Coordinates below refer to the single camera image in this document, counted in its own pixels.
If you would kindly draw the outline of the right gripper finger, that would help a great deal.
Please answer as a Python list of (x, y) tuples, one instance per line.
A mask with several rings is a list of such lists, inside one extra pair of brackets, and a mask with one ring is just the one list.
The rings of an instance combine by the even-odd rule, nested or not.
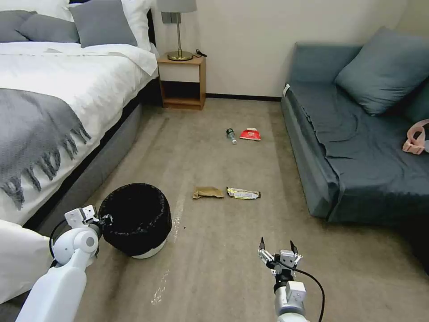
[(258, 256), (266, 267), (268, 267), (269, 269), (275, 268), (275, 257), (265, 249), (265, 241), (263, 237), (261, 237), (260, 240)]
[(289, 264), (291, 268), (296, 269), (299, 261), (303, 258), (303, 256), (298, 252), (298, 248), (293, 243), (292, 240), (290, 240), (290, 251), (291, 251), (291, 254), (290, 254)]

